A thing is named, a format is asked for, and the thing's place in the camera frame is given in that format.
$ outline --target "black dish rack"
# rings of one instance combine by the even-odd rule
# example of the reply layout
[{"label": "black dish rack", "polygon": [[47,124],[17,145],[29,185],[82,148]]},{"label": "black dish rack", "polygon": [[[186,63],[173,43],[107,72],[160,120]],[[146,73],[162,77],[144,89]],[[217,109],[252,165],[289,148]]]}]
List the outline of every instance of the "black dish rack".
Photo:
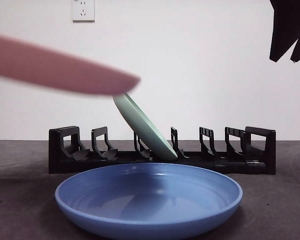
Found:
[{"label": "black dish rack", "polygon": [[[245,130],[226,127],[224,129],[226,151],[216,151],[214,131],[199,128],[201,151],[186,151],[179,148],[178,131],[171,127],[171,141],[177,159],[167,161],[148,149],[134,132],[134,151],[118,151],[108,139],[106,126],[92,129],[92,150],[85,148],[80,140],[78,126],[59,127],[49,130],[48,171],[49,174],[78,173],[99,167],[127,163],[173,163],[210,169],[222,174],[276,174],[276,131],[246,126]],[[251,134],[265,137],[264,149],[251,144]],[[104,135],[107,150],[99,150],[96,138]],[[64,137],[71,136],[70,145],[65,146]],[[209,146],[203,137],[209,138]],[[229,136],[240,138],[241,151],[230,143]]]}]

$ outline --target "outlet faceplate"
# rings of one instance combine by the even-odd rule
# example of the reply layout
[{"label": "outlet faceplate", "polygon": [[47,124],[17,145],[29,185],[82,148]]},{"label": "outlet faceplate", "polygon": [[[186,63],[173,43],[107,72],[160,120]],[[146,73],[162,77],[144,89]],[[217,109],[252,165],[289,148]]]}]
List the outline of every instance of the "outlet faceplate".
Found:
[{"label": "outlet faceplate", "polygon": [[95,0],[72,0],[73,22],[95,21]]}]

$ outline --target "blue plate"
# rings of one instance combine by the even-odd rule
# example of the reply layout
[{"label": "blue plate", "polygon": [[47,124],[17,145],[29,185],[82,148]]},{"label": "blue plate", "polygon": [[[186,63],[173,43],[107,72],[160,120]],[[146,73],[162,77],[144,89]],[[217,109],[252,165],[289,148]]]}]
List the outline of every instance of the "blue plate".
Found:
[{"label": "blue plate", "polygon": [[77,226],[118,240],[184,239],[226,221],[243,192],[231,178],[172,163],[130,163],[74,175],[55,191]]}]

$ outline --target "dark countertop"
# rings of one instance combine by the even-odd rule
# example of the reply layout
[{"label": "dark countertop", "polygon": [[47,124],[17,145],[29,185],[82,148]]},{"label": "dark countertop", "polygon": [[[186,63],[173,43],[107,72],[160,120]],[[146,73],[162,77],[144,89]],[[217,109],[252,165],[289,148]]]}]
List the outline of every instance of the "dark countertop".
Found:
[{"label": "dark countertop", "polygon": [[[111,142],[120,150],[133,146]],[[199,149],[197,141],[179,145]],[[223,142],[216,148],[222,150]],[[224,224],[191,240],[300,240],[300,141],[277,141],[276,154],[276,175],[227,174],[243,189],[239,208]],[[72,175],[48,174],[48,141],[0,140],[0,240],[105,239],[75,226],[59,210],[55,189]]]}]

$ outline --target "green plate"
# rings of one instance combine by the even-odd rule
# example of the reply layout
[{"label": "green plate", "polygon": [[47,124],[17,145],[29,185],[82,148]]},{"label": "green plate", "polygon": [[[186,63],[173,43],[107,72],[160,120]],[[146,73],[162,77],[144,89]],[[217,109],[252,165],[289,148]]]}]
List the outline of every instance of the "green plate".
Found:
[{"label": "green plate", "polygon": [[113,101],[132,130],[158,157],[170,161],[177,159],[172,146],[128,94],[113,96]]}]

